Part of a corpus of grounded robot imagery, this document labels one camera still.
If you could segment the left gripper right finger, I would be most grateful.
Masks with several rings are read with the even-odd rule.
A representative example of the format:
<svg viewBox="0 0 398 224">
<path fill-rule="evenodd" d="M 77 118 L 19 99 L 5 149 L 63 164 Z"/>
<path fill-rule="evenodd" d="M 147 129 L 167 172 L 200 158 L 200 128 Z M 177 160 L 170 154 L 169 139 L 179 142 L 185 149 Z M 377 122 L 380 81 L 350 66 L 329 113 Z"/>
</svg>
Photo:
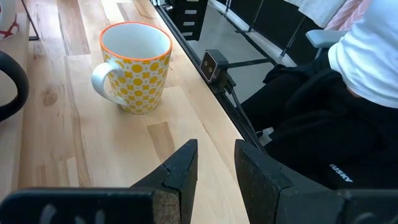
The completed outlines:
<svg viewBox="0 0 398 224">
<path fill-rule="evenodd" d="M 234 160 L 250 224 L 398 224 L 398 189 L 332 190 L 240 139 Z"/>
</svg>

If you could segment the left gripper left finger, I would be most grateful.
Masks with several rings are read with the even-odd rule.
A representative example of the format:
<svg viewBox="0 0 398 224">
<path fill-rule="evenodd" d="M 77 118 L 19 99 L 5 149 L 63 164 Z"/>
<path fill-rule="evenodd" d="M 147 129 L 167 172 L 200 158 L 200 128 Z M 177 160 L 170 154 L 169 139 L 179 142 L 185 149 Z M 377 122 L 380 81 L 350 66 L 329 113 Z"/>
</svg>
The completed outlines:
<svg viewBox="0 0 398 224">
<path fill-rule="evenodd" d="M 130 187 L 18 190 L 0 203 L 0 224 L 190 224 L 197 175 L 191 139 Z"/>
</svg>

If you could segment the small white mug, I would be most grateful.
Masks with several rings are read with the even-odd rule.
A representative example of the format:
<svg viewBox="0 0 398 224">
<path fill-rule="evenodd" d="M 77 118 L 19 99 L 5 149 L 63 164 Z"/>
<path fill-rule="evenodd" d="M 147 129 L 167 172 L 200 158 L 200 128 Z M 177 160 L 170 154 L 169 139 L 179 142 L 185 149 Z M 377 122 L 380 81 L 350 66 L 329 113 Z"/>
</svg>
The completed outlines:
<svg viewBox="0 0 398 224">
<path fill-rule="evenodd" d="M 127 21 L 105 28 L 99 42 L 104 62 L 91 75 L 95 92 L 128 113 L 154 110 L 167 79 L 171 38 L 158 27 Z"/>
</svg>

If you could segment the red mug black handle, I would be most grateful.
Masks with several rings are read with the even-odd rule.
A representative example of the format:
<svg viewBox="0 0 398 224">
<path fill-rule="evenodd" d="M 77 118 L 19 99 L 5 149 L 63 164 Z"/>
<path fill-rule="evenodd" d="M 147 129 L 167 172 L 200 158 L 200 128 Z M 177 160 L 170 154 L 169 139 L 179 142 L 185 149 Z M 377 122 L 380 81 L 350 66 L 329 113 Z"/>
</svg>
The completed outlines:
<svg viewBox="0 0 398 224">
<path fill-rule="evenodd" d="M 0 51 L 0 71 L 4 72 L 17 88 L 16 97 L 0 106 L 0 122 L 2 122 L 16 114 L 25 105 L 29 95 L 29 81 L 20 64 L 3 51 Z"/>
</svg>

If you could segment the grey mug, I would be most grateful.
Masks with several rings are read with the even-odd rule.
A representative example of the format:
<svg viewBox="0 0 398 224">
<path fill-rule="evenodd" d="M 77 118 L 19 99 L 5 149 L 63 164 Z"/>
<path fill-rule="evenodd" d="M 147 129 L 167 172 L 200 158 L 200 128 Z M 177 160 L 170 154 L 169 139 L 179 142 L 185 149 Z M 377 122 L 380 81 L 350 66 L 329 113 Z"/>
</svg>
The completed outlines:
<svg viewBox="0 0 398 224">
<path fill-rule="evenodd" d="M 0 40 L 11 38 L 18 30 L 15 0 L 0 0 Z"/>
</svg>

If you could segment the black metal rod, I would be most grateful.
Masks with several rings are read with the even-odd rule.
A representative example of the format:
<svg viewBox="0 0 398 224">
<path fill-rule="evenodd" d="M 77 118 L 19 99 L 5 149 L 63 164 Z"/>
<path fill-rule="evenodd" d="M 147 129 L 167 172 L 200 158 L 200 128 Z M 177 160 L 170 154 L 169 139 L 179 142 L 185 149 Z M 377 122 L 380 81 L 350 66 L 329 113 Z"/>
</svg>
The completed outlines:
<svg viewBox="0 0 398 224">
<path fill-rule="evenodd" d="M 261 59 L 243 61 L 243 62 L 229 63 L 228 68 L 247 67 L 247 66 L 258 65 L 258 64 L 262 64 L 262 63 L 271 63 L 273 65 L 276 64 L 276 62 L 272 58 L 261 58 Z"/>
</svg>

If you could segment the black drawer cabinet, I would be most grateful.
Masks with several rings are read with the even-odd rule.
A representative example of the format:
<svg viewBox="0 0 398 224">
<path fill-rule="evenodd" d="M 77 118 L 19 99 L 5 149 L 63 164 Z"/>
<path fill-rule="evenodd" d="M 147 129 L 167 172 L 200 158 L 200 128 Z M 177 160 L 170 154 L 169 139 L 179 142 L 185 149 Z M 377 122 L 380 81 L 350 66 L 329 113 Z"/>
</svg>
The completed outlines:
<svg viewBox="0 0 398 224">
<path fill-rule="evenodd" d="M 169 16 L 186 40 L 199 40 L 208 0 L 168 0 Z"/>
</svg>

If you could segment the person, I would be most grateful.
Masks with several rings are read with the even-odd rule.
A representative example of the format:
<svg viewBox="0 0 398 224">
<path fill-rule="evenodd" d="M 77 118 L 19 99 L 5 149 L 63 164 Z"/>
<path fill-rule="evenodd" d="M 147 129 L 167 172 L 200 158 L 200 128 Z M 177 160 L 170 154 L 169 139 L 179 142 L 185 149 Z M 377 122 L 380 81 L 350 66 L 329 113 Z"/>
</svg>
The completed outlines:
<svg viewBox="0 0 398 224">
<path fill-rule="evenodd" d="M 398 0 L 306 65 L 274 67 L 242 103 L 272 158 L 332 189 L 398 189 Z"/>
</svg>

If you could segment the white cloth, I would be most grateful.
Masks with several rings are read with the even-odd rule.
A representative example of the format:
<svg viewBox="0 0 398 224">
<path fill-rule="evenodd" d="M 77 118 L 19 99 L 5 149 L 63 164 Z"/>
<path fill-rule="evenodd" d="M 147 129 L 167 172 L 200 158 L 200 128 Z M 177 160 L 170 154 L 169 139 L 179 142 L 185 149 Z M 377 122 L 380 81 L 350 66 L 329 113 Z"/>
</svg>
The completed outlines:
<svg viewBox="0 0 398 224">
<path fill-rule="evenodd" d="M 298 7 L 298 11 L 317 26 L 325 28 L 346 0 L 284 0 Z"/>
</svg>

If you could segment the pink striped cloth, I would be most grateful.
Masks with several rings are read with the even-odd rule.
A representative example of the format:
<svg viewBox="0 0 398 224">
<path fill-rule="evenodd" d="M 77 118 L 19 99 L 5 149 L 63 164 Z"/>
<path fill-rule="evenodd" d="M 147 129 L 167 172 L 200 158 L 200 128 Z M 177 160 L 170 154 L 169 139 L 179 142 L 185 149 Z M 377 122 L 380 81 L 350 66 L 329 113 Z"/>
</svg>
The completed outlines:
<svg viewBox="0 0 398 224">
<path fill-rule="evenodd" d="M 351 26 L 366 12 L 372 0 L 347 0 L 331 21 L 325 27 L 326 30 L 350 30 Z"/>
</svg>

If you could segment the black aluminium table frame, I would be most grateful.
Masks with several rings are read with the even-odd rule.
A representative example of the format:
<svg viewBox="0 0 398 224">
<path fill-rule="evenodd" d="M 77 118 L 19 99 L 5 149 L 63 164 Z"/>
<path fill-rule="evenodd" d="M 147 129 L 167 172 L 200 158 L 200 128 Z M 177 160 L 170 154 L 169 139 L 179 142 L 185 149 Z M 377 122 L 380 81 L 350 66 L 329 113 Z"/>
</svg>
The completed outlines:
<svg viewBox="0 0 398 224">
<path fill-rule="evenodd" d="M 217 49 L 229 63 L 261 58 L 271 58 L 264 46 L 257 44 L 238 16 L 229 10 L 230 0 L 208 0 L 205 18 L 199 40 L 186 40 L 169 16 L 172 6 L 168 0 L 149 0 L 176 37 L 194 66 L 200 71 L 205 50 Z M 262 148 L 261 133 L 255 134 L 240 110 L 240 104 L 262 86 L 266 72 L 273 68 L 271 63 L 247 67 L 228 68 L 219 78 L 207 83 L 227 115 L 233 121 L 243 138 L 257 148 Z"/>
</svg>

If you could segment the wooden shelf black metal frame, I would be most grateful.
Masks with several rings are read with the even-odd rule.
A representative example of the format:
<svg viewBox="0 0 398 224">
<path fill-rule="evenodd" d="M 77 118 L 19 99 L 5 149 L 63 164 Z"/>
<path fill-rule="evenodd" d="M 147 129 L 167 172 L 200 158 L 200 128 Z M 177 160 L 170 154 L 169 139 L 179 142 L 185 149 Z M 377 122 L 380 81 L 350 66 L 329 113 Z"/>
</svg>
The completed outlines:
<svg viewBox="0 0 398 224">
<path fill-rule="evenodd" d="M 24 0 L 21 0 L 21 3 L 23 5 L 23 7 L 24 7 L 24 10 L 25 10 L 26 14 L 27 14 L 27 18 L 28 18 L 28 20 L 30 22 L 30 25 L 32 26 L 33 31 L 35 33 L 35 35 L 30 35 L 29 36 L 29 41 L 38 41 L 38 40 L 40 40 L 40 36 L 39 36 L 39 33 L 38 33 L 38 31 L 37 31 L 37 29 L 35 27 L 35 24 L 34 24 L 34 22 L 32 20 L 32 17 L 30 16 L 30 12 L 29 12 L 29 10 L 27 8 L 27 5 L 26 5 Z"/>
</svg>

